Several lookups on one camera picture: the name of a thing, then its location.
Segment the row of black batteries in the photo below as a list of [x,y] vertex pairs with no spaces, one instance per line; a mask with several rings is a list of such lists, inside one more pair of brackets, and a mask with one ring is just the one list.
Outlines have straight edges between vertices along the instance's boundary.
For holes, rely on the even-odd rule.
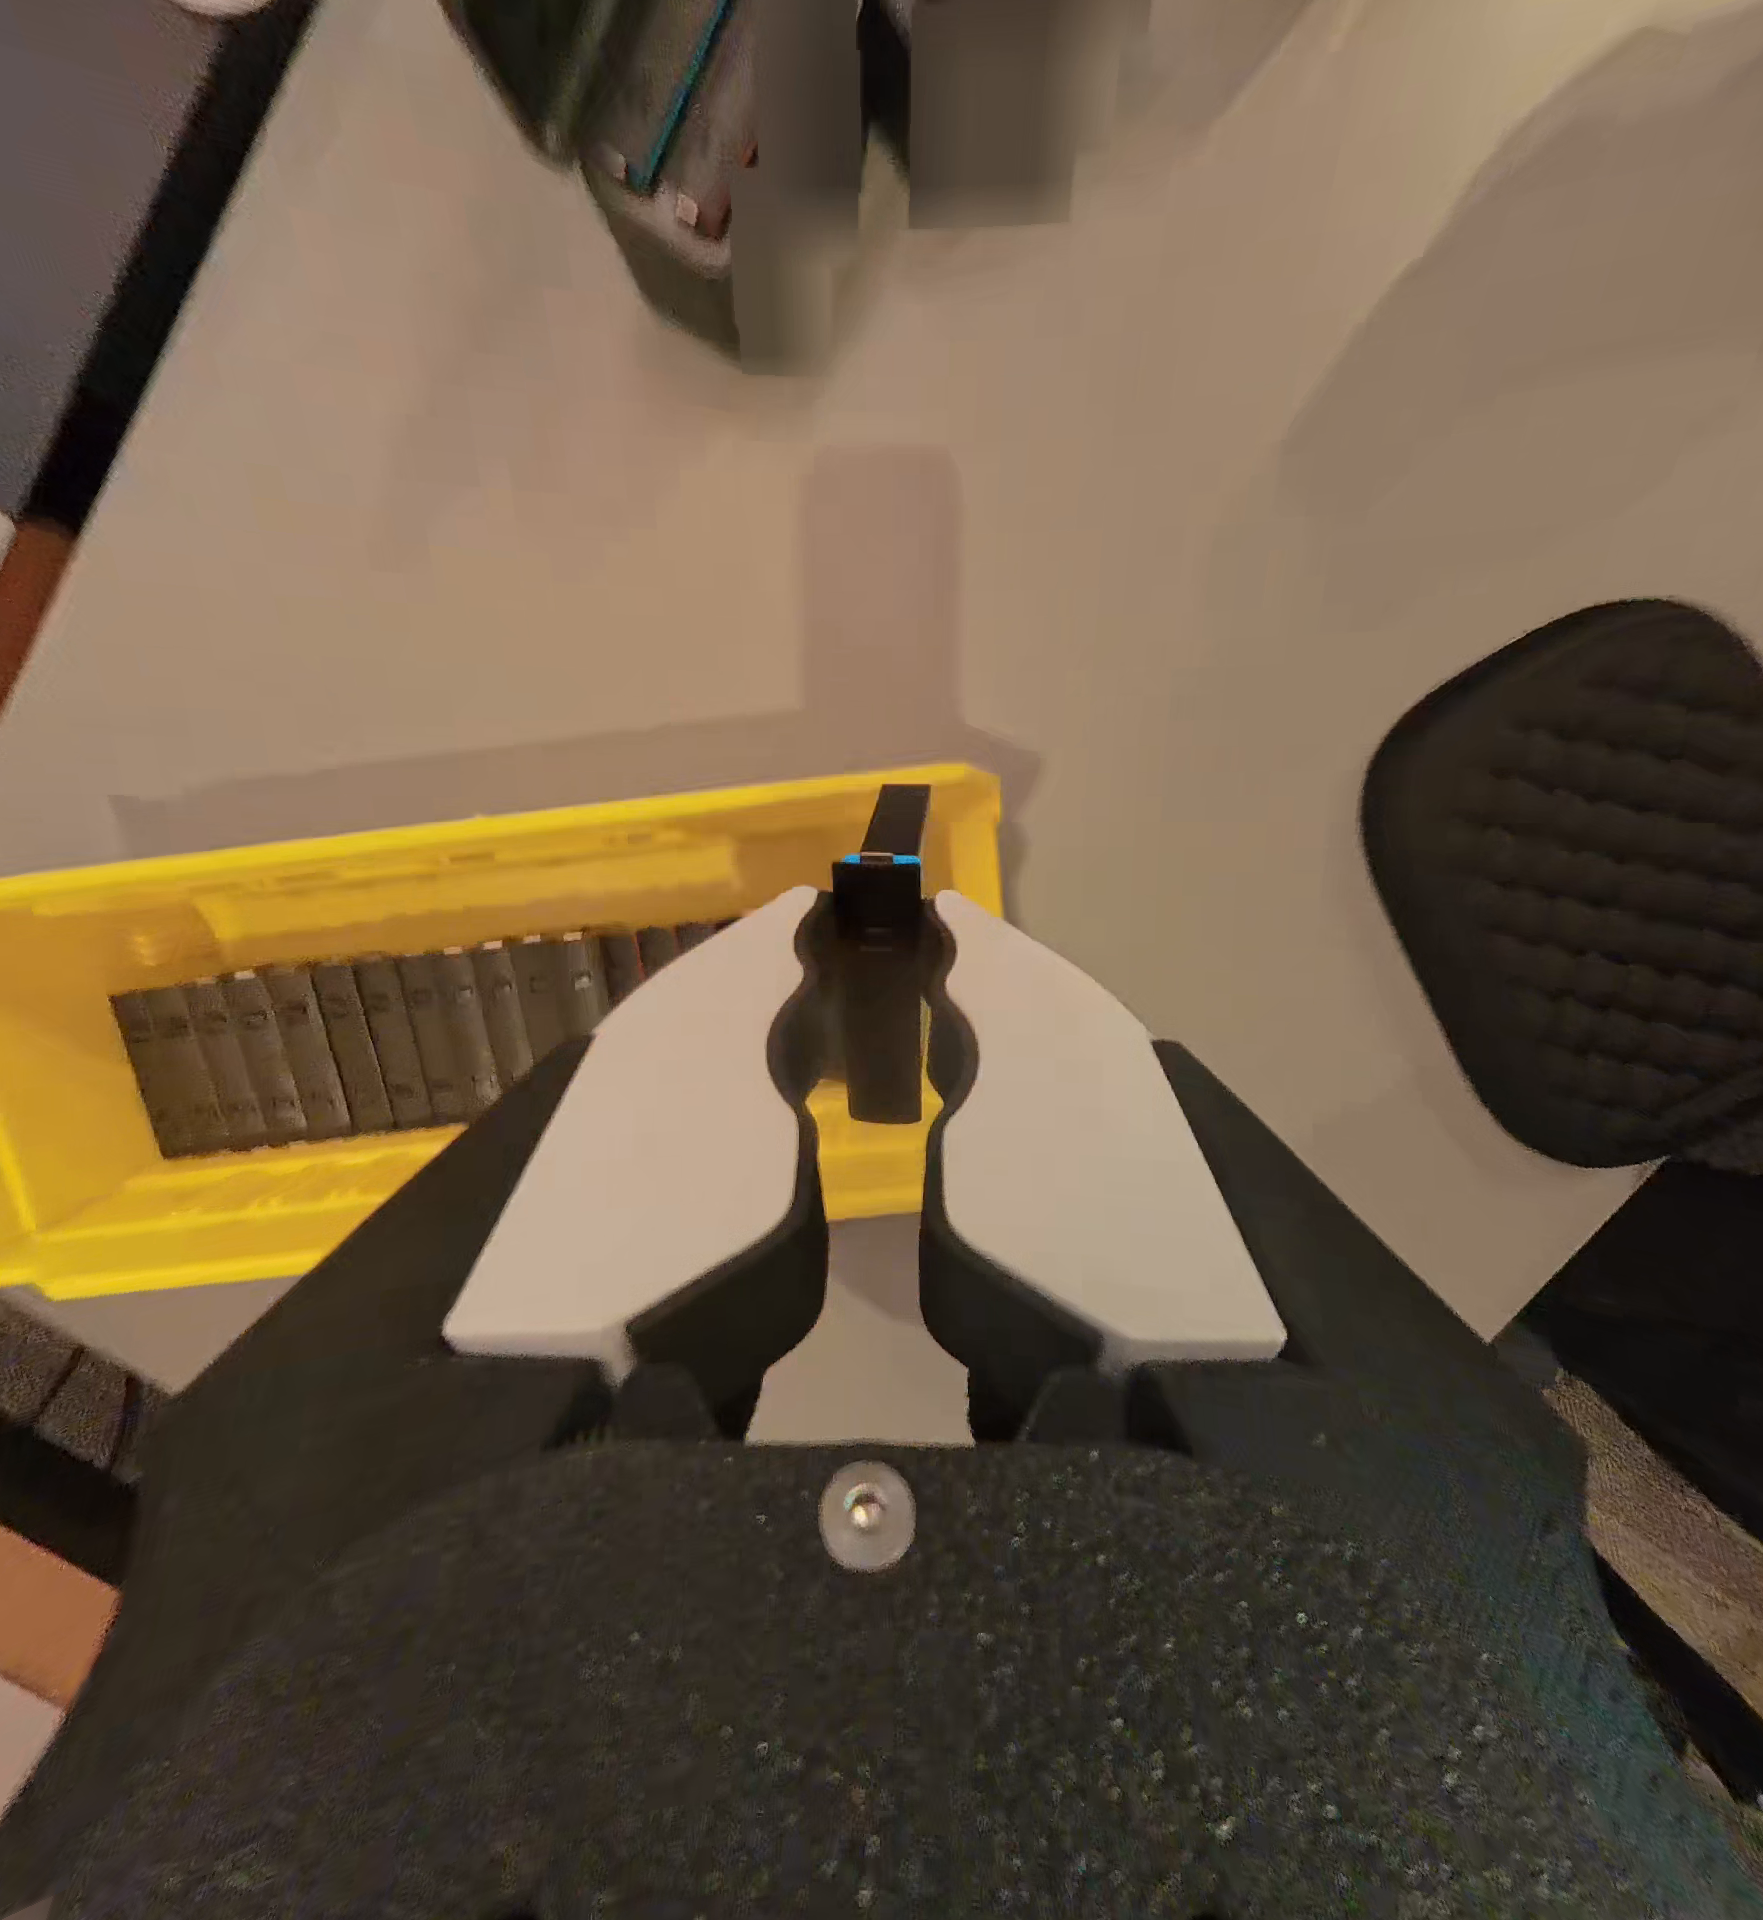
[[106,1004],[165,1159],[466,1126],[730,919],[206,975]]

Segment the black textured wrist pad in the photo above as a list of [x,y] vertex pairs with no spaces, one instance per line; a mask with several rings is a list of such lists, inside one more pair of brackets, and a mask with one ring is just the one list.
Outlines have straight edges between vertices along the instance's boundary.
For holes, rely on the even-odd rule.
[[1478,1103],[1571,1167],[1763,1114],[1763,662],[1710,612],[1566,614],[1373,751],[1379,901]]

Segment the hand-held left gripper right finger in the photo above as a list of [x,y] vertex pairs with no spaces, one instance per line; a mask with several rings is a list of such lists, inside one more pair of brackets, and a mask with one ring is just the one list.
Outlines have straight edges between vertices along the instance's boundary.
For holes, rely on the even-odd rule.
[[1280,1357],[1282,1315],[1143,1021],[958,891],[928,916],[917,1288],[971,1436],[1013,1441],[1061,1373]]

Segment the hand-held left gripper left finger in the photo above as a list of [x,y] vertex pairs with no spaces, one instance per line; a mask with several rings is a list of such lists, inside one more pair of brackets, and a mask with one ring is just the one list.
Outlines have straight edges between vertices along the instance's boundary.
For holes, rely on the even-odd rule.
[[586,1044],[441,1323],[475,1360],[677,1370],[745,1439],[827,1293],[821,962],[796,886],[670,964]]

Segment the black battery charger case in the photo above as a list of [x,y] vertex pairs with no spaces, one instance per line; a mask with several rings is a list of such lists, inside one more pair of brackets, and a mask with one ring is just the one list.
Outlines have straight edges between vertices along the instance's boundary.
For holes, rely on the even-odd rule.
[[630,82],[660,3],[441,3],[523,142],[581,175],[646,305],[736,361],[730,213],[757,159],[754,5],[732,14],[654,193],[624,179]]

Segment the yellow plastic bin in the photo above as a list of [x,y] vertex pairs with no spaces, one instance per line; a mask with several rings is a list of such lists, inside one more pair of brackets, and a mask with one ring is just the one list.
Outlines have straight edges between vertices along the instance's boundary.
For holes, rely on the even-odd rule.
[[0,1291],[52,1301],[299,1277],[452,1128],[165,1158],[111,997],[268,964],[727,921],[829,884],[888,782],[923,864],[1004,908],[1002,785],[964,765],[786,781],[0,879]]

